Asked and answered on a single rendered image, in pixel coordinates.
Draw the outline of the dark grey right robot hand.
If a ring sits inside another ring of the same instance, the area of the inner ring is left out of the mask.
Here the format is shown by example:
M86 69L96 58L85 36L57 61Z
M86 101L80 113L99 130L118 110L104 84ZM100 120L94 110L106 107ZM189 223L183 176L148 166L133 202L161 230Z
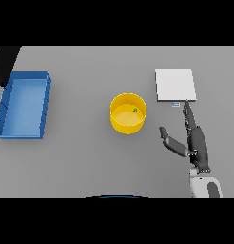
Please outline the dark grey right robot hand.
M187 145L177 141L168 134L164 127L160 127L159 130L163 139L163 145L181 157L188 157L190 163L198 169L198 173L209 173L208 148L205 135L202 128L196 124L194 113L188 101L184 103L183 114L187 132Z

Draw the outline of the pale square measuring scale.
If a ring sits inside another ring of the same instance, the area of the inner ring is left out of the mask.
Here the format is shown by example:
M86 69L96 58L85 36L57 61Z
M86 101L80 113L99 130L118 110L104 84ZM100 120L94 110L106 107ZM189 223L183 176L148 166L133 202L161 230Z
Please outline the pale square measuring scale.
M156 69L158 102L195 102L197 100L192 69Z

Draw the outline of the yellow bowl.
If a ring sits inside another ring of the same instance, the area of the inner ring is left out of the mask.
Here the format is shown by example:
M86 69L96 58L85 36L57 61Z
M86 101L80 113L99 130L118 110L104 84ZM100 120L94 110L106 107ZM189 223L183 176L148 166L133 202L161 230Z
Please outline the yellow bowl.
M135 93L121 93L109 105L109 120L113 129L125 135L138 132L147 115L146 102Z

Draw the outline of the blue tray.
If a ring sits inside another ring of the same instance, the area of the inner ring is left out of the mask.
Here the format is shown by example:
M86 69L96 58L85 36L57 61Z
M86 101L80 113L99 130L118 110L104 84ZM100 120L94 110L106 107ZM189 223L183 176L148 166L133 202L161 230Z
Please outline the blue tray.
M13 71L0 99L1 139L42 139L51 79L47 71Z

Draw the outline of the black slanted panel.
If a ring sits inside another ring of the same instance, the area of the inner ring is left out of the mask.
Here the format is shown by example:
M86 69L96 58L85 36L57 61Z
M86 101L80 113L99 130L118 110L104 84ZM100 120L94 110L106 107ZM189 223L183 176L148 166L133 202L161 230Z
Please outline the black slanted panel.
M0 46L0 87L6 87L20 46Z

